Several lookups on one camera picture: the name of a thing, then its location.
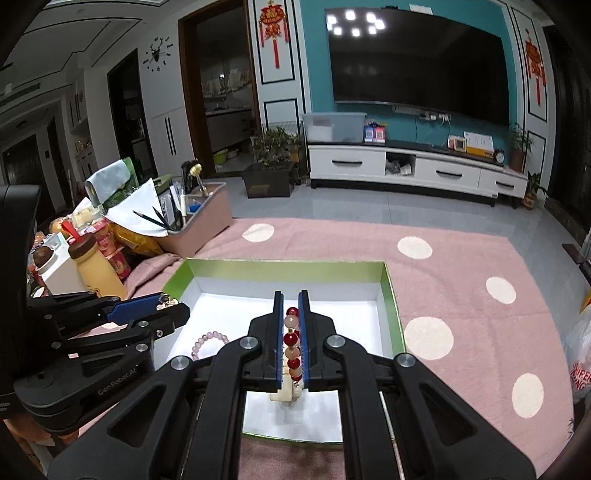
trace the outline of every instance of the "red straw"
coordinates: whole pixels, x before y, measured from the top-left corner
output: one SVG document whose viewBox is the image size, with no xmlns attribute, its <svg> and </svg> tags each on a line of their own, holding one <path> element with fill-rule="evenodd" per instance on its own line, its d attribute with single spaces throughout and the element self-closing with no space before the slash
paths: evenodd
<svg viewBox="0 0 591 480">
<path fill-rule="evenodd" d="M 64 221 L 61 223 L 61 227 L 62 227 L 62 228 L 63 228 L 63 229 L 66 231 L 66 232 L 68 232 L 68 233 L 69 233 L 71 236 L 73 236 L 73 237 L 74 237 L 74 240 L 76 240 L 76 241 L 80 240 L 80 238 L 81 238 L 81 237 L 80 237 L 80 234 L 79 234 L 79 233 L 78 233 L 78 231 L 77 231 L 77 230 L 74 228 L 74 226 L 73 226 L 73 225 L 72 225 L 70 222 L 68 222 L 68 220 L 64 220 Z"/>
</svg>

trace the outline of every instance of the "hanging ornament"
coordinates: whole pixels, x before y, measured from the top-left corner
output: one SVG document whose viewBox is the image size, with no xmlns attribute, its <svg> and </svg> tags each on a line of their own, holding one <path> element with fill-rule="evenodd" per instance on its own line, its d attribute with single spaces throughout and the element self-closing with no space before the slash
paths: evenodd
<svg viewBox="0 0 591 480">
<path fill-rule="evenodd" d="M 535 86 L 538 92 L 538 105 L 542 104 L 542 99 L 540 96 L 540 78 L 542 79 L 542 83 L 544 87 L 546 86 L 546 73 L 544 71 L 544 62 L 542 61 L 542 56 L 540 55 L 540 51 L 538 47 L 534 45 L 531 41 L 530 31 L 526 28 L 527 33 L 527 42 L 525 42 L 525 57 L 527 61 L 527 75 L 531 78 L 531 74 L 535 75 Z"/>
<path fill-rule="evenodd" d="M 265 47 L 265 40 L 273 40 L 273 52 L 275 54 L 275 68 L 279 68 L 279 50 L 277 49 L 277 37 L 283 37 L 285 43 L 290 42 L 290 29 L 287 25 L 287 17 L 281 5 L 276 5 L 273 0 L 267 2 L 267 6 L 261 8 L 259 17 L 259 30 L 261 33 L 261 48 Z"/>
</svg>

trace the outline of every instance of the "bottle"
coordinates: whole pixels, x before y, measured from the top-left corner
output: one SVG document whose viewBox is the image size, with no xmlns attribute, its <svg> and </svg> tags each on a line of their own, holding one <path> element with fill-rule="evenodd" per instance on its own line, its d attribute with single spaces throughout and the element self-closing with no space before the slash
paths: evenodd
<svg viewBox="0 0 591 480">
<path fill-rule="evenodd" d="M 119 297 L 121 300 L 127 298 L 127 289 L 109 261 L 100 252 L 92 233 L 86 233 L 74 241 L 68 253 L 76 262 L 86 286 L 96 290 L 99 297 Z"/>
</svg>

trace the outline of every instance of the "television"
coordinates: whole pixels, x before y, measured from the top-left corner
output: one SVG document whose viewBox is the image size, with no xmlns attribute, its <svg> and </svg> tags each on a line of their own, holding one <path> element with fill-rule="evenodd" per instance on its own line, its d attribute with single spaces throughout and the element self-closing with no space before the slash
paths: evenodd
<svg viewBox="0 0 591 480">
<path fill-rule="evenodd" d="M 325 12 L 335 102 L 407 106 L 509 125 L 499 37 L 393 8 Z"/>
</svg>

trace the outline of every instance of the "tv stand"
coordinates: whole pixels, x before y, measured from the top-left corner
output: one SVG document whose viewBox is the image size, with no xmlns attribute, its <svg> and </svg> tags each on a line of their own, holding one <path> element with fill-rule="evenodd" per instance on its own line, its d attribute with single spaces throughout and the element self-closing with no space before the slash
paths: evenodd
<svg viewBox="0 0 591 480">
<path fill-rule="evenodd" d="M 411 142 L 309 143 L 312 188 L 353 187 L 421 193 L 488 203 L 499 195 L 525 196 L 527 176 L 487 158 Z M 411 165 L 412 174 L 387 171 L 387 157 Z"/>
</svg>

